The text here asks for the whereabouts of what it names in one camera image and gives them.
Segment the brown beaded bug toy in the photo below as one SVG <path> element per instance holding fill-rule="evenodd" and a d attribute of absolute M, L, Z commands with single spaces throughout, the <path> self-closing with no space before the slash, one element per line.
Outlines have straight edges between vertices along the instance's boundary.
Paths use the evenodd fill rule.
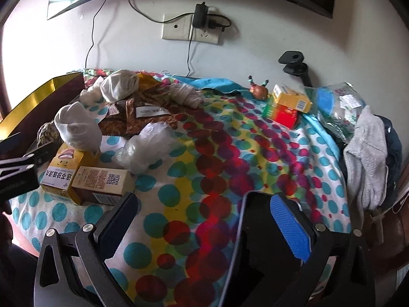
<path fill-rule="evenodd" d="M 250 85 L 249 91 L 259 101 L 266 101 L 268 99 L 268 89 L 267 89 L 267 84 L 269 83 L 269 80 L 266 79 L 261 85 L 256 84 L 254 82 L 253 78 L 251 75 L 248 76 L 248 82 Z"/>

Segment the white wall socket plate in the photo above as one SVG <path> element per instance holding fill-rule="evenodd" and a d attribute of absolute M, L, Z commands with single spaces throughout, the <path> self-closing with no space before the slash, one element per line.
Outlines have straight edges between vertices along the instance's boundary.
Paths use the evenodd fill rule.
<path fill-rule="evenodd" d="M 168 22 L 168 20 L 174 17 L 176 17 L 176 14 L 164 14 L 164 23 L 162 24 L 163 40 L 187 42 L 192 40 L 193 42 L 203 42 L 212 45 L 219 44 L 220 28 L 194 28 L 192 25 L 192 15 L 185 15 Z"/>

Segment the grey cloth garment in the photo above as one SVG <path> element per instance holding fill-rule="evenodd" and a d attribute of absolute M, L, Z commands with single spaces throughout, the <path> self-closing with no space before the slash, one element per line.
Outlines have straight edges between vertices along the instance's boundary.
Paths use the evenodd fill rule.
<path fill-rule="evenodd" d="M 372 113 L 370 106 L 365 106 L 360 113 L 343 155 L 351 227 L 362 229 L 365 212 L 382 205 L 388 178 L 384 123 Z"/>

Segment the colourful polka dot tablecloth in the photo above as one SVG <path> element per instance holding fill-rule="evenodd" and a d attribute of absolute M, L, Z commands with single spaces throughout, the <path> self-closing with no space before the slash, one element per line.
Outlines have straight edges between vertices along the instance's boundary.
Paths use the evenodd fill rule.
<path fill-rule="evenodd" d="M 204 87 L 197 109 L 170 103 L 176 148 L 136 178 L 138 214 L 109 271 L 135 306 L 216 306 L 244 195 L 282 193 L 314 222 L 351 229 L 338 150 L 302 115 L 294 129 L 248 95 Z"/>

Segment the red green medicine box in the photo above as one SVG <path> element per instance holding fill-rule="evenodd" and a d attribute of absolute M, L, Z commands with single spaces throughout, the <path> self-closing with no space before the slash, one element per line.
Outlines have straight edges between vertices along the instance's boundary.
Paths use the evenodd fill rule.
<path fill-rule="evenodd" d="M 262 117 L 268 118 L 287 128 L 293 129 L 297 124 L 298 111 L 276 103 L 271 96 L 264 107 Z"/>

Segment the tan brown medicine box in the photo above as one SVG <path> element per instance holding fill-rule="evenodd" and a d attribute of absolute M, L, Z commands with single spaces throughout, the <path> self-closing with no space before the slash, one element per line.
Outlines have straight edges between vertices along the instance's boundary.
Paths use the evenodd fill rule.
<path fill-rule="evenodd" d="M 82 202 L 114 206 L 127 192 L 133 192 L 135 179 L 123 169 L 81 166 L 71 186 Z"/>

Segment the brown labelled snack packet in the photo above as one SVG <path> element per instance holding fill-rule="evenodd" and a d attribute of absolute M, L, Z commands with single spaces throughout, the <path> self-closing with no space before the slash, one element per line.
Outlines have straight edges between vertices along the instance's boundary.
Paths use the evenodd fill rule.
<path fill-rule="evenodd" d="M 103 136 L 138 135 L 148 123 L 164 122 L 177 129 L 177 120 L 169 111 L 168 96 L 135 93 L 107 106 L 108 111 L 98 126 Z"/>

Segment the golden yellow snack packet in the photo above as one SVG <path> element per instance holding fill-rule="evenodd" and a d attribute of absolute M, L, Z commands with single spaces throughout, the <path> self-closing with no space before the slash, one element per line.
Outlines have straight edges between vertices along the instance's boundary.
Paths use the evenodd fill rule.
<path fill-rule="evenodd" d="M 139 91 L 140 92 L 149 92 L 161 85 L 159 81 L 153 78 L 150 74 L 147 73 L 138 73 L 139 80 Z"/>

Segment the blue cloth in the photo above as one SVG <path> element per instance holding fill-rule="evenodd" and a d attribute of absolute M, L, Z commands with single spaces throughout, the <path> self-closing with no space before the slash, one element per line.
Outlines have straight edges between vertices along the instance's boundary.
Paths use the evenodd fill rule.
<path fill-rule="evenodd" d="M 223 94 L 240 93 L 241 96 L 251 96 L 249 88 L 243 87 L 227 78 L 189 78 L 179 75 L 165 75 L 162 79 L 167 79 L 171 82 L 177 80 L 191 85 L 196 90 L 216 90 Z"/>

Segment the clear plastic bag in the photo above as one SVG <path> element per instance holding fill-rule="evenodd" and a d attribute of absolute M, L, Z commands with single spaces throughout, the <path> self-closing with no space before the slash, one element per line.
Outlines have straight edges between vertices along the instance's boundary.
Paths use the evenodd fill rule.
<path fill-rule="evenodd" d="M 176 147 L 173 129 L 167 123 L 148 123 L 116 152 L 113 162 L 133 175 L 141 175 Z"/>

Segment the black clamp mount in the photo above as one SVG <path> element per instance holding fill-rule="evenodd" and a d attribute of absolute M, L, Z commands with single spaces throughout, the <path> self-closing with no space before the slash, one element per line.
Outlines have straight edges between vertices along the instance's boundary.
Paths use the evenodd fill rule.
<path fill-rule="evenodd" d="M 288 75 L 300 78 L 305 87 L 312 87 L 309 77 L 309 67 L 304 62 L 304 54 L 301 51 L 285 51 L 278 59 L 283 65 L 283 71 Z"/>

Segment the clear bag with blue item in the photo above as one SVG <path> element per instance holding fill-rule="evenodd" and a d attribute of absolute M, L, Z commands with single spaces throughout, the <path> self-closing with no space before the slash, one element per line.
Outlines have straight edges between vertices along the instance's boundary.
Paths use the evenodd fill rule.
<path fill-rule="evenodd" d="M 312 102 L 310 113 L 338 139 L 349 143 L 365 101 L 348 82 L 323 87 L 306 87 Z"/>

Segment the black power adapter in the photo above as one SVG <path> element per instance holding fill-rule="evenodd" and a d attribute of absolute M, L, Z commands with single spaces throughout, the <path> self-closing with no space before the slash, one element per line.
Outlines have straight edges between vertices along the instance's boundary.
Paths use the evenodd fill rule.
<path fill-rule="evenodd" d="M 192 26 L 194 28 L 208 28 L 211 30 L 220 28 L 220 30 L 224 32 L 226 28 L 232 26 L 232 21 L 224 15 L 209 13 L 209 7 L 205 2 L 202 2 L 201 4 L 196 4 Z"/>

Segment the grey white sock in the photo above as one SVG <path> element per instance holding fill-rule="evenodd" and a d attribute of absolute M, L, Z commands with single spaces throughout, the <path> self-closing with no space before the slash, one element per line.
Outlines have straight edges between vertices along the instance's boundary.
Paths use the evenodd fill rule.
<path fill-rule="evenodd" d="M 174 83 L 170 86 L 170 97 L 178 105 L 197 109 L 203 102 L 202 95 L 196 89 L 185 83 Z"/>

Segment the white sock pair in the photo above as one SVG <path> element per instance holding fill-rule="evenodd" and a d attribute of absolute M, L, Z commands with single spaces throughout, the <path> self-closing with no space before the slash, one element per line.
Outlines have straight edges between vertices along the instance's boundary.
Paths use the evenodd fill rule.
<path fill-rule="evenodd" d="M 139 88 L 139 77 L 129 70 L 111 73 L 100 84 L 100 92 L 107 103 L 115 103 L 129 97 Z"/>

